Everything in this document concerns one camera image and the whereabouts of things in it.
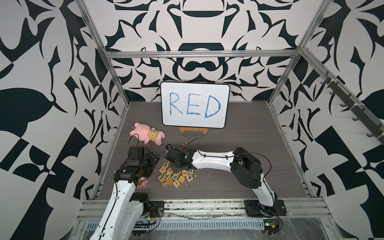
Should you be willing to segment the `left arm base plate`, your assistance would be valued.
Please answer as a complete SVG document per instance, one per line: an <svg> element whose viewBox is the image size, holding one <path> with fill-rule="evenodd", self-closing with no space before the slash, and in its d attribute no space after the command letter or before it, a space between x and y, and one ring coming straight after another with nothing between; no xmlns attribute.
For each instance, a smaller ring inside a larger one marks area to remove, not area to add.
<svg viewBox="0 0 384 240"><path fill-rule="evenodd" d="M143 202L143 211L141 217L150 217L155 218L157 216L162 216L165 210L165 202L164 201L149 201Z"/></svg>

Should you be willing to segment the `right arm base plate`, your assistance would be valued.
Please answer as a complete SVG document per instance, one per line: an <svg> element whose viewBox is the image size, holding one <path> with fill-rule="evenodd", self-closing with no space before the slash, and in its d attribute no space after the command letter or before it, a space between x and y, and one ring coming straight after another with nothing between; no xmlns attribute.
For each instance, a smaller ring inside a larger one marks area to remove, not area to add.
<svg viewBox="0 0 384 240"><path fill-rule="evenodd" d="M272 218L276 214L286 216L287 209L283 200L275 200L273 207L265 207L258 200L245 200L245 210L248 217L254 218Z"/></svg>

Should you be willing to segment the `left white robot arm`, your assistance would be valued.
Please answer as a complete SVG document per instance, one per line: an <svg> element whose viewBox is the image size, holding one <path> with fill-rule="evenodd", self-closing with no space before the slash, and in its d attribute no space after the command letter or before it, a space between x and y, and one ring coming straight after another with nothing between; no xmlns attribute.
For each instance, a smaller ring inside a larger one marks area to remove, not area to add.
<svg viewBox="0 0 384 240"><path fill-rule="evenodd" d="M150 210L146 193L136 193L139 180L148 180L160 156L147 147L129 148L128 157L114 173L114 188L91 240L128 240L140 216Z"/></svg>

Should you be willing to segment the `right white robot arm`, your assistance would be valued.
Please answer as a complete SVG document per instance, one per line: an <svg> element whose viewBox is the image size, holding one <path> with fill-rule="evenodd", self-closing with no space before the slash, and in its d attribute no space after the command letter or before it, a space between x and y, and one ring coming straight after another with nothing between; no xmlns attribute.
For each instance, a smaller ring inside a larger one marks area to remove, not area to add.
<svg viewBox="0 0 384 240"><path fill-rule="evenodd" d="M256 200L245 200L245 210L249 217L272 218L287 215L284 201L270 188L261 161L253 153L237 147L232 152L209 153L200 150L183 152L172 145L166 146L165 159L182 170L215 169L231 172L238 182L251 189Z"/></svg>

